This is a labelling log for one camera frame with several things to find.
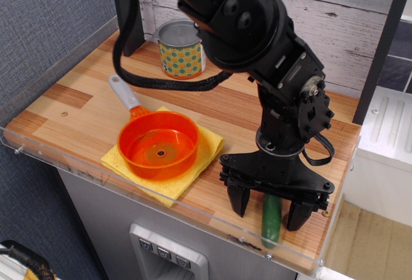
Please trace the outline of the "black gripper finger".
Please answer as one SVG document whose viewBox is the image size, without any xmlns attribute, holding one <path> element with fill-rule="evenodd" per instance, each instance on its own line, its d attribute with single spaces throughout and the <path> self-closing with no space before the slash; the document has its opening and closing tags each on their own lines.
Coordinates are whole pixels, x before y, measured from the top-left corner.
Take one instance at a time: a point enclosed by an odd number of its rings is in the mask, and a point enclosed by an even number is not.
<svg viewBox="0 0 412 280">
<path fill-rule="evenodd" d="M 235 185 L 227 186 L 227 194 L 229 196 L 232 210 L 239 216 L 243 217 L 247 209 L 250 198 L 250 189 L 238 187 Z"/>
<path fill-rule="evenodd" d="M 289 231 L 299 230 L 310 218 L 313 211 L 313 205 L 307 202 L 293 201 L 290 204 L 286 229 Z"/>
</svg>

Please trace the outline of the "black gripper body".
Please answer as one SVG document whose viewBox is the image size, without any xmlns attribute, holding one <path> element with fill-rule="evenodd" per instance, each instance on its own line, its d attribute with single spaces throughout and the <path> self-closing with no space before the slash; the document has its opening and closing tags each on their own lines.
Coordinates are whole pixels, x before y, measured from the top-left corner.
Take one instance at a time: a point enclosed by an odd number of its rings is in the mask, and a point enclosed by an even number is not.
<svg viewBox="0 0 412 280">
<path fill-rule="evenodd" d="M 224 154 L 220 157 L 220 179 L 290 201 L 307 202 L 313 210 L 326 210 L 335 190 L 333 183 L 309 169 L 300 153 L 278 155 L 264 151 Z"/>
</svg>

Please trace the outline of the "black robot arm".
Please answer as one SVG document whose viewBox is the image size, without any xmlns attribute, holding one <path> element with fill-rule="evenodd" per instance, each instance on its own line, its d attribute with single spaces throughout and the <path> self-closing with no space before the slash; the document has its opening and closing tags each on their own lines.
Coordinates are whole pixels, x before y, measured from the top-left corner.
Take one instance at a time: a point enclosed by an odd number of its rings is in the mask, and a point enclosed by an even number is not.
<svg viewBox="0 0 412 280">
<path fill-rule="evenodd" d="M 326 209 L 334 185 L 311 170 L 305 145 L 327 150 L 333 112 L 324 91 L 323 65 L 294 31 L 282 0 L 178 0 L 197 25 L 211 62 L 257 82 L 262 107 L 258 150 L 220 157 L 221 180 L 232 209 L 243 215 L 255 190 L 290 201 L 286 227 L 299 230 L 313 212 Z"/>
</svg>

